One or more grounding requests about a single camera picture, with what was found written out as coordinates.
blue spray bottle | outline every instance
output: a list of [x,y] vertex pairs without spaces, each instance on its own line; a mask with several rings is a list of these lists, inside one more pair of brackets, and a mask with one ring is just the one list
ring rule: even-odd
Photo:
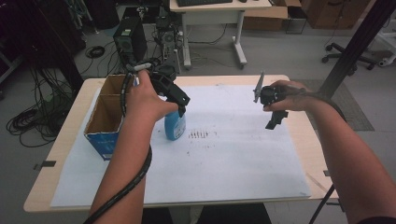
[[165,116],[165,134],[169,140],[177,140],[186,130],[186,115],[178,115],[178,111]]

white paper sheet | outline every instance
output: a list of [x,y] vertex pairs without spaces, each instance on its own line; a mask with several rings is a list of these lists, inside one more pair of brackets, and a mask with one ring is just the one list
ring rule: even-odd
[[[265,201],[310,196],[286,126],[264,127],[271,113],[253,103],[253,86],[184,87],[187,129],[172,142],[163,119],[151,138],[145,204]],[[83,136],[66,159],[51,206],[88,206],[108,162]]]

concrete floor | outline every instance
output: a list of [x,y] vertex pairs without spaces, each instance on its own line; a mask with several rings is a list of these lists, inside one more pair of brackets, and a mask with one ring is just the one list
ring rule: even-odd
[[[395,27],[392,21],[389,27]],[[151,25],[145,25],[147,39],[151,39]],[[193,26],[190,40],[210,41],[222,33],[222,26]],[[192,69],[183,69],[182,76],[212,75],[255,75],[262,69],[267,74],[287,75],[290,78],[324,79],[329,75],[335,60],[322,63],[320,59],[326,54],[324,46],[336,42],[346,46],[355,30],[333,31],[313,30],[307,25],[302,35],[286,35],[285,32],[244,31],[241,37],[247,65],[243,70],[237,63],[231,45],[231,36],[235,28],[229,26],[225,36],[214,46],[191,45]],[[87,32],[87,47],[103,46],[112,41],[111,35],[101,32],[99,35]],[[148,43],[153,50],[153,43]],[[375,59],[389,55],[380,45],[373,45],[366,53]],[[107,70],[108,58],[94,60],[83,78],[103,77]],[[75,58],[79,71],[88,67],[90,60],[82,50]],[[358,71],[344,81],[355,97],[362,111],[375,128],[374,132],[359,132],[359,135],[374,150],[384,163],[391,176],[396,179],[396,64],[386,67],[376,66],[372,71],[358,63]],[[5,99],[0,101],[0,223],[81,223],[87,217],[86,212],[40,213],[31,214],[23,211],[23,204],[35,183],[38,171],[37,163],[49,154],[51,144],[28,148],[23,147],[18,136],[10,135],[4,128],[6,123],[34,104],[32,94],[34,81],[29,73],[29,66],[22,65],[0,85]],[[38,133],[29,133],[24,141],[35,142]],[[273,223],[307,223],[319,202],[266,203],[268,214]],[[186,208],[174,208],[172,213],[175,223],[188,223]],[[327,205],[323,208],[316,223],[347,223],[345,214],[339,206]]]

hand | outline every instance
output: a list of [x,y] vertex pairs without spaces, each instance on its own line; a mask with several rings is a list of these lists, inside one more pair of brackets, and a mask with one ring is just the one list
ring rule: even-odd
[[[271,84],[271,86],[286,86],[288,91],[296,91],[296,89],[304,88],[306,91],[309,90],[305,85],[300,82],[279,80]],[[316,101],[315,98],[302,96],[302,95],[289,95],[285,100],[276,102],[274,104],[266,106],[264,111],[277,111],[277,110],[293,110],[302,111],[307,110],[308,106]]]
[[177,104],[162,100],[152,87],[147,70],[138,72],[139,85],[130,89],[127,96],[126,117],[141,117],[157,121],[176,111]]

wooden table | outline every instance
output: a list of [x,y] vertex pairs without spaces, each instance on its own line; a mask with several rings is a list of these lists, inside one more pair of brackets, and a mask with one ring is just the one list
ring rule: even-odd
[[[255,76],[215,76],[215,77],[178,77],[176,84],[183,86],[204,85],[252,85],[255,86],[259,75]],[[286,76],[265,76],[264,85],[279,80],[288,79]],[[48,212],[64,210],[88,210],[89,207],[50,207],[51,200],[57,188],[60,174],[66,157],[73,146],[80,125],[89,110],[95,91],[101,88],[104,78],[92,78],[84,82],[76,101],[61,129],[47,161],[56,161],[54,167],[43,167],[33,188],[25,202],[27,212]],[[306,181],[311,189],[312,196],[308,200],[321,199],[329,189],[332,181],[325,176],[327,170],[321,151],[320,143],[305,112],[289,112],[289,117],[284,119],[289,128],[291,139],[303,166]]]
[[233,0],[231,3],[179,7],[177,5],[177,0],[170,0],[169,7],[171,11],[181,13],[184,66],[187,69],[191,68],[187,25],[236,23],[236,35],[233,36],[233,45],[238,55],[240,65],[243,68],[243,66],[248,63],[240,44],[245,10],[260,9],[270,6],[271,4],[268,0],[247,0],[246,3]]

